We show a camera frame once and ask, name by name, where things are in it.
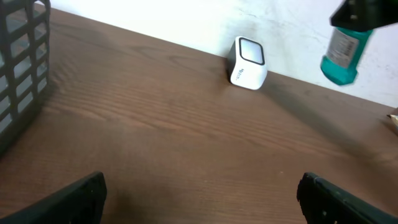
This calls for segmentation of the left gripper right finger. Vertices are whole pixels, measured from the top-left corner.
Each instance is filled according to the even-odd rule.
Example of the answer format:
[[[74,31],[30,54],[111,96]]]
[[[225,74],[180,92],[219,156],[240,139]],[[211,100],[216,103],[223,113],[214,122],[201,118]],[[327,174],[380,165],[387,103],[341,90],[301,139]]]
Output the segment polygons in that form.
[[[301,178],[297,188],[297,200],[308,224],[397,223],[397,217],[312,172],[304,173]]]

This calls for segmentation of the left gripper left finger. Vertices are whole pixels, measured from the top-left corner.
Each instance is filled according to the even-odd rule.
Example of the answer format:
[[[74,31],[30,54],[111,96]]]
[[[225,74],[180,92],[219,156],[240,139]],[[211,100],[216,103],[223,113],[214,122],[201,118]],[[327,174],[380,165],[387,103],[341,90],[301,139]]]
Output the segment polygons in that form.
[[[38,202],[1,218],[1,224],[99,224],[107,196],[102,172],[94,172]]]

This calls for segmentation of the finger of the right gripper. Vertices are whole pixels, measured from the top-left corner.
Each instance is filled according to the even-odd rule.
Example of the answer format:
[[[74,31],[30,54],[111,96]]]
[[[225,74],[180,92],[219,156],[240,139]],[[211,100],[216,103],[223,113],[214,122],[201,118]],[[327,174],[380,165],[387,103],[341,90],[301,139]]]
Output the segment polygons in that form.
[[[397,23],[397,0],[344,0],[330,17],[333,27],[366,32]]]

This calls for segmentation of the blue Listerine mouthwash bottle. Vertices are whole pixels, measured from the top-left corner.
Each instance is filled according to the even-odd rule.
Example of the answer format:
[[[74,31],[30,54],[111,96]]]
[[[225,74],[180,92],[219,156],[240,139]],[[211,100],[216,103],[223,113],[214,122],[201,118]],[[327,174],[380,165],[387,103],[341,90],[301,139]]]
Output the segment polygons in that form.
[[[335,27],[320,68],[324,76],[336,85],[352,84],[357,66],[373,30],[357,32]]]

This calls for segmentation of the yellow snack chip bag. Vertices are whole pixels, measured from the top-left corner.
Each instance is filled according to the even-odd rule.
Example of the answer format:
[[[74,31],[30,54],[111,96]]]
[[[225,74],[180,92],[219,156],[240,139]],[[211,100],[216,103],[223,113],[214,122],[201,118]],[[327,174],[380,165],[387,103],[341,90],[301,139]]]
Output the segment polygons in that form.
[[[391,121],[391,125],[392,125],[392,129],[393,132],[397,133],[397,129],[398,129],[398,119],[397,119],[397,115],[394,114],[387,114],[386,115],[389,120]]]

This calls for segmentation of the white barcode scanner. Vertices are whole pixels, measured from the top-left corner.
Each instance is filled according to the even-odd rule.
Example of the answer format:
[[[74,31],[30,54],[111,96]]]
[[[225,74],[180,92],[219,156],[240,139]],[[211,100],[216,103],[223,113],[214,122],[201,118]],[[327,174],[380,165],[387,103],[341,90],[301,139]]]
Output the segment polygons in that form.
[[[227,56],[230,83],[258,90],[267,76],[267,64],[262,45],[243,36],[237,36]]]

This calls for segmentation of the grey plastic basket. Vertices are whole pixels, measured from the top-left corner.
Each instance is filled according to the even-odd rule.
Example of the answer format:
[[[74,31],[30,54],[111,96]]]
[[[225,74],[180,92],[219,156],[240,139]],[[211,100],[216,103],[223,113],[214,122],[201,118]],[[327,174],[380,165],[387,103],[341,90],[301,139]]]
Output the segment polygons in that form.
[[[1,152],[41,109],[49,82],[49,25],[49,0],[1,0]]]

